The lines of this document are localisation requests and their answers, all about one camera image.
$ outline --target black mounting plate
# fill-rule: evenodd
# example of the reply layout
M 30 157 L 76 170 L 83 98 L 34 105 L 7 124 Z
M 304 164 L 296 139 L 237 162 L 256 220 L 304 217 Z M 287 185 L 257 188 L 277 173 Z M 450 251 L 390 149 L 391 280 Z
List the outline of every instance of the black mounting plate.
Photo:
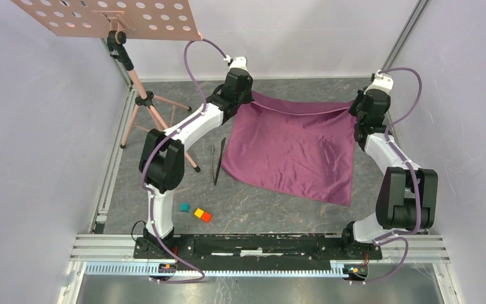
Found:
M 346 252 L 337 234 L 179 234 L 165 244 L 202 270 L 330 270 L 331 260 L 364 260 L 365 252 L 370 260 L 383 258 L 372 244 L 351 245 Z M 138 237 L 134 258 L 170 256 L 157 243 Z M 179 263 L 178 269 L 189 268 Z

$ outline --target yellow block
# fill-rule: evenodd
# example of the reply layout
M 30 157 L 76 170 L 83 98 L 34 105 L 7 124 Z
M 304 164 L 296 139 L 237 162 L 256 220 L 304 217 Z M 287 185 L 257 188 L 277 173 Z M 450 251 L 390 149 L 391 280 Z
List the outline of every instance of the yellow block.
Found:
M 201 218 L 202 217 L 202 214 L 204 214 L 204 210 L 198 208 L 195 212 L 194 212 L 194 215 L 197 217 L 197 218 Z

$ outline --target purple cloth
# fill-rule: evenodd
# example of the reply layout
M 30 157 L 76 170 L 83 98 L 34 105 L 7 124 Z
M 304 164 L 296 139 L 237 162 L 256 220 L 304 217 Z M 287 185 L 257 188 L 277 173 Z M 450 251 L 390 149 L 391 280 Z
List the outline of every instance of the purple cloth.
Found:
M 294 103 L 254 92 L 235 116 L 222 167 L 272 191 L 349 206 L 356 119 L 351 103 Z

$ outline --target white wall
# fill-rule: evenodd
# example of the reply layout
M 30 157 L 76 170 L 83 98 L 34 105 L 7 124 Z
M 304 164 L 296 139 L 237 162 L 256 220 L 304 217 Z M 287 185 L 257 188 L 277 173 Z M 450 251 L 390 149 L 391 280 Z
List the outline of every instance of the white wall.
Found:
M 486 1 L 432 1 L 395 66 L 423 77 L 420 106 L 397 131 L 409 156 L 439 174 L 434 227 L 466 303 L 486 303 Z M 393 117 L 418 89 L 400 73 Z
M 416 4 L 416 0 L 189 2 L 203 37 L 231 56 L 247 55 L 254 78 L 367 76 L 382 67 Z M 220 55 L 200 44 L 189 51 L 192 71 L 199 79 L 224 79 L 226 66 Z M 140 78 L 188 80 L 182 61 L 185 42 L 129 40 L 126 46 Z
M 0 303 L 54 303 L 65 281 L 123 106 L 111 60 L 0 0 Z

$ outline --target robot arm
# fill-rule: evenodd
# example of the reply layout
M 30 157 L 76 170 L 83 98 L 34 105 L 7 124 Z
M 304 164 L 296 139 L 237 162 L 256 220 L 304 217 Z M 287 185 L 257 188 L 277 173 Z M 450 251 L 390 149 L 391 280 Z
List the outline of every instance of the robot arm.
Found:
M 173 231 L 173 190 L 184 177 L 184 153 L 206 133 L 232 118 L 241 104 L 254 101 L 252 77 L 247 70 L 247 59 L 244 56 L 235 57 L 229 67 L 224 84 L 219 85 L 206 99 L 205 109 L 197 110 L 163 132 L 153 129 L 146 137 L 139 163 L 141 172 L 154 147 L 168 134 L 176 131 L 176 134 L 161 148 L 160 152 L 166 152 L 166 155 L 162 156 L 158 153 L 148 168 L 147 187 L 153 190 L 153 193 L 149 192 L 148 195 L 150 200 L 154 199 L 154 204 L 148 207 L 146 229 L 152 235 L 154 234 L 153 222 L 161 238 L 167 237 Z
M 375 213 L 347 226 L 343 233 L 347 244 L 372 243 L 375 238 L 392 229 L 412 230 L 416 223 L 414 187 L 418 187 L 420 192 L 420 228 L 428 229 L 433 225 L 437 200 L 437 173 L 412 162 L 395 143 L 394 137 L 385 136 L 386 127 L 383 121 L 390 108 L 388 93 L 392 90 L 393 83 L 388 75 L 378 71 L 372 76 L 372 84 L 358 92 L 355 102 L 349 109 L 349 113 L 357 117 L 354 126 L 355 140 L 361 149 L 375 160 L 384 178 Z M 413 183 L 407 162 L 416 172 L 416 184 Z

